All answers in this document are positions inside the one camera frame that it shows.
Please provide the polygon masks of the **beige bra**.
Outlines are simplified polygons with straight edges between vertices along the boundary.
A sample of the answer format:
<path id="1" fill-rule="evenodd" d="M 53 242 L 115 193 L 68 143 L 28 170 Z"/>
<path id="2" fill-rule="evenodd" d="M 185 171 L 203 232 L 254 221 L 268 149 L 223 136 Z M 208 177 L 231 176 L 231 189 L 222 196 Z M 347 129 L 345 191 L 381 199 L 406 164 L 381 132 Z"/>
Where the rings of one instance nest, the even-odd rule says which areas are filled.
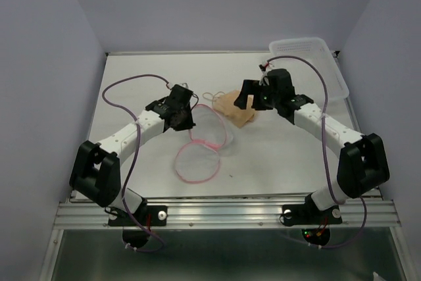
<path id="1" fill-rule="evenodd" d="M 256 110 L 251 108 L 252 97 L 248 97 L 246 109 L 240 109 L 234 105 L 234 101 L 239 97 L 239 90 L 233 90 L 228 93 L 218 91 L 215 94 L 205 92 L 202 97 L 210 101 L 212 108 L 224 115 L 234 126 L 244 127 L 247 123 L 253 122 L 257 117 Z"/>

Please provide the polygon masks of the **white mesh pink-trimmed laundry bag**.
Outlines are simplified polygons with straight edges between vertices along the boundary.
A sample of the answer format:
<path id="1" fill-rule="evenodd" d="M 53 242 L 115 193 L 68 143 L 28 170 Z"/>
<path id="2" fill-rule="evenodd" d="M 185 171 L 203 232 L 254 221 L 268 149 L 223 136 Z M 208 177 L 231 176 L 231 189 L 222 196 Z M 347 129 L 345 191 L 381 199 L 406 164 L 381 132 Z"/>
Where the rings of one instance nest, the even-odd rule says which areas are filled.
<path id="1" fill-rule="evenodd" d="M 220 151 L 234 136 L 226 121 L 210 106 L 198 104 L 192 111 L 195 126 L 188 131 L 189 141 L 174 159 L 174 172 L 186 184 L 203 184 L 220 170 Z"/>

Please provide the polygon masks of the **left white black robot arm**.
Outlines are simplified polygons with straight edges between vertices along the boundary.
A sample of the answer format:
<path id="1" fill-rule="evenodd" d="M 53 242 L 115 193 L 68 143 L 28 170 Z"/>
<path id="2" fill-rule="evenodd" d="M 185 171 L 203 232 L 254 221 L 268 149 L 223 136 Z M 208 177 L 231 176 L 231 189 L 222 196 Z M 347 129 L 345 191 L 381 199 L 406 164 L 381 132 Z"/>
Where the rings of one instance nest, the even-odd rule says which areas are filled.
<path id="1" fill-rule="evenodd" d="M 140 147 L 167 130 L 192 129 L 195 124 L 190 100 L 194 95 L 176 84 L 168 96 L 148 104 L 121 130 L 97 143 L 89 140 L 82 143 L 70 175 L 70 187 L 100 207 L 124 211 L 124 217 L 131 224 L 142 223 L 147 210 L 142 205 L 144 198 L 128 189 L 129 177 L 121 177 L 121 166 L 130 157 L 134 163 Z"/>

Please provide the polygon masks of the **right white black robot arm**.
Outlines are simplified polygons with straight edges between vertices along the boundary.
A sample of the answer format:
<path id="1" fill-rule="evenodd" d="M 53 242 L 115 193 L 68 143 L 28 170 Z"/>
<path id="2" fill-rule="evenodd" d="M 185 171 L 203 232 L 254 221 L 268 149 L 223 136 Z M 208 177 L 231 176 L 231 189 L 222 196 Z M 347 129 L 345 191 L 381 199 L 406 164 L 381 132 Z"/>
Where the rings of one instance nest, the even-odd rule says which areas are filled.
<path id="1" fill-rule="evenodd" d="M 308 96 L 297 94 L 286 69 L 269 71 L 261 80 L 244 80 L 234 105 L 256 111 L 276 110 L 292 125 L 312 134 L 339 159 L 335 180 L 309 195 L 303 216 L 317 222 L 326 209 L 362 196 L 390 178 L 384 143 L 377 134 L 364 135 L 325 114 Z"/>

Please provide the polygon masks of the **white perforated plastic basket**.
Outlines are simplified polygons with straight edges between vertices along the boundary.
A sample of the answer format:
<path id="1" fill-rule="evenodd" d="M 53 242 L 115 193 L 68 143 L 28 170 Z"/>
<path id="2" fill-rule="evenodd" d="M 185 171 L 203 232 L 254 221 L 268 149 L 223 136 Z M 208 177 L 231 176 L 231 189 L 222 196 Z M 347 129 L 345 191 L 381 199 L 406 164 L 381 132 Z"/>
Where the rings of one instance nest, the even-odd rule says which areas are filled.
<path id="1" fill-rule="evenodd" d="M 349 89 L 332 52 L 322 38 L 306 37 L 272 41 L 269 46 L 272 55 L 293 55 L 303 58 L 315 66 L 326 83 L 329 100 L 346 99 Z"/>

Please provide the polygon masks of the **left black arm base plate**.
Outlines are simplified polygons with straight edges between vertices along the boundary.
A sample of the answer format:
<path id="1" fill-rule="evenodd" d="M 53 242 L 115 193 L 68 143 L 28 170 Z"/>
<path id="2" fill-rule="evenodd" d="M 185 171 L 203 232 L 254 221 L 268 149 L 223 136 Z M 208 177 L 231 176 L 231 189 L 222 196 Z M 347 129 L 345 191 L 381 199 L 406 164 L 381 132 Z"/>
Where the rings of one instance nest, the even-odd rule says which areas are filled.
<path id="1" fill-rule="evenodd" d="M 136 223 L 129 215 L 118 208 L 107 207 L 108 225 L 111 227 L 134 227 Z M 133 214 L 134 218 L 144 227 L 163 227 L 166 226 L 168 207 L 166 205 L 141 205 Z"/>

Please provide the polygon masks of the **aluminium mounting rail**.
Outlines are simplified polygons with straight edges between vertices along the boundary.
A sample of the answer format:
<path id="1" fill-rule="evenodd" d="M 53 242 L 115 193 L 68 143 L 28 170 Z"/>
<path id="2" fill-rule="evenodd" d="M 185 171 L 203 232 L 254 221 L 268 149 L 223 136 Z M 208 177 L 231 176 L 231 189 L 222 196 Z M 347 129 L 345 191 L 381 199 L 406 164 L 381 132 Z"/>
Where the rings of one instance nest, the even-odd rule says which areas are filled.
<path id="1" fill-rule="evenodd" d="M 367 217 L 362 203 L 351 200 L 340 206 L 344 228 L 357 228 L 362 222 L 369 228 L 400 227 L 395 204 L 376 193 L 365 197 Z M 282 229 L 282 207 L 302 203 L 300 195 L 274 197 L 150 199 L 149 205 L 167 207 L 167 230 Z M 61 203 L 55 215 L 55 230 L 108 229 L 109 216 L 94 203 Z"/>

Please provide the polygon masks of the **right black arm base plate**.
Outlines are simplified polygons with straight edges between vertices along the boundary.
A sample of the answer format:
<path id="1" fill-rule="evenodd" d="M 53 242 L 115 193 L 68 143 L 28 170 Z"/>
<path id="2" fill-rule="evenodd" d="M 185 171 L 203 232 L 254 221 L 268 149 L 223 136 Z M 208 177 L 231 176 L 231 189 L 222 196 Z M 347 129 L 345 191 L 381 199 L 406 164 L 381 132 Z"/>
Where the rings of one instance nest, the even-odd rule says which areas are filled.
<path id="1" fill-rule="evenodd" d="M 310 195 L 307 195 L 303 203 L 283 205 L 280 222 L 284 226 L 291 227 L 295 225 L 341 224 L 343 221 L 337 205 L 321 211 Z"/>

